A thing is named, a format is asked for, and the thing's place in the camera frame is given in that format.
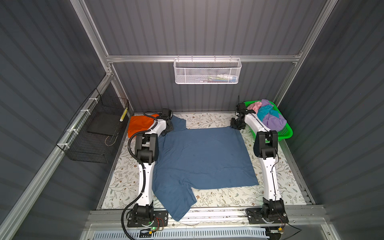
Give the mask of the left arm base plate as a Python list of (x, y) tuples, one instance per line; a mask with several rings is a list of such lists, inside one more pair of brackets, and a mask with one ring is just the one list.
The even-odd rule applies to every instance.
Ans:
[(130, 210), (126, 214), (126, 227), (167, 227), (169, 220), (168, 211), (149, 211), (147, 213), (139, 213), (138, 211)]

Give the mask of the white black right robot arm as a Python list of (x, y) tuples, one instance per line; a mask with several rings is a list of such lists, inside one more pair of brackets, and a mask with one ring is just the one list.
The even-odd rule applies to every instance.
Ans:
[(263, 174), (264, 197), (261, 217), (264, 222), (272, 224), (287, 223), (284, 201), (282, 199), (276, 173), (278, 156), (278, 132), (270, 130), (258, 118), (254, 110), (249, 110), (245, 103), (236, 106), (236, 117), (231, 119), (232, 128), (242, 130), (249, 126), (256, 134), (254, 155), (258, 158)]

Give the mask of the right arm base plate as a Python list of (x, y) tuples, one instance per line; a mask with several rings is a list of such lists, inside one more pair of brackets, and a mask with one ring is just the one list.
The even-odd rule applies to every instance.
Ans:
[(289, 219), (284, 211), (267, 210), (263, 208), (248, 208), (245, 210), (250, 224), (287, 224)]

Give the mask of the blue t shirt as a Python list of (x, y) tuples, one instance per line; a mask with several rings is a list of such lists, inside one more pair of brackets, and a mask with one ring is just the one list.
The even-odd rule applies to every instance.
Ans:
[(197, 202), (193, 190), (258, 185), (250, 155), (239, 130), (231, 127), (188, 129), (172, 118), (173, 131), (159, 139), (153, 192), (175, 221)]

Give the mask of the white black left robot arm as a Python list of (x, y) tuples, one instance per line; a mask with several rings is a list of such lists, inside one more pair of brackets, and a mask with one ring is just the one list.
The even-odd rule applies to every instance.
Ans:
[(154, 167), (159, 157), (159, 136), (166, 135), (174, 128), (171, 122), (173, 112), (170, 109), (163, 109), (157, 117), (151, 116), (151, 112), (145, 112), (144, 116), (153, 119), (154, 123), (147, 130), (133, 134), (128, 147), (135, 140), (135, 150), (129, 149), (129, 153), (139, 163), (140, 191), (134, 200), (132, 219), (149, 225), (155, 218), (152, 183)]

